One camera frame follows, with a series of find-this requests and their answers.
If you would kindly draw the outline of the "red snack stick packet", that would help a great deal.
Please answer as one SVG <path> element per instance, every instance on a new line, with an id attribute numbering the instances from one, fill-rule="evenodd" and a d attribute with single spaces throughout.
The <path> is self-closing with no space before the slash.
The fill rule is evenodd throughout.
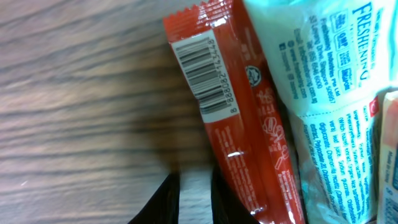
<path id="1" fill-rule="evenodd" d="M 259 223 L 304 223 L 266 58 L 242 1 L 164 17 L 225 181 Z"/>

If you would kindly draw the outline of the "teal wet wipes pack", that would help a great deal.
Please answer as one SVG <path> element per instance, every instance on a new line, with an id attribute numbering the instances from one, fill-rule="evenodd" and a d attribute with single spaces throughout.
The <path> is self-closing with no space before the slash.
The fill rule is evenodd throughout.
<path id="1" fill-rule="evenodd" d="M 309 223 L 377 213 L 382 94 L 392 82 L 396 0 L 245 0 L 287 108 Z"/>

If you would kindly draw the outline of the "orange Kleenex tissue pack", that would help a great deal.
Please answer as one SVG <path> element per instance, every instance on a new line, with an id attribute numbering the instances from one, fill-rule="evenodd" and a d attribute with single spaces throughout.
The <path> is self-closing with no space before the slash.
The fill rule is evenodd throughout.
<path id="1" fill-rule="evenodd" d="M 397 224 L 397 92 L 383 102 L 379 148 L 378 224 Z"/>

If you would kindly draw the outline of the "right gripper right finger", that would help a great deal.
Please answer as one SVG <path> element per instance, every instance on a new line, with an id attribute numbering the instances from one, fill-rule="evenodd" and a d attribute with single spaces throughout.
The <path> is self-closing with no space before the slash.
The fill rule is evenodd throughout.
<path id="1" fill-rule="evenodd" d="M 215 167 L 211 177 L 211 209 L 214 224 L 259 224 Z"/>

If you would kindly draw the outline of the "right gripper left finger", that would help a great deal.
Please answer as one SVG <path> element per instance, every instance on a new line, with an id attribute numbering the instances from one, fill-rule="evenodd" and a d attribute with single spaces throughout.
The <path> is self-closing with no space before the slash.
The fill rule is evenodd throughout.
<path id="1" fill-rule="evenodd" d="M 128 224 L 178 224 L 180 174 L 169 174 Z"/>

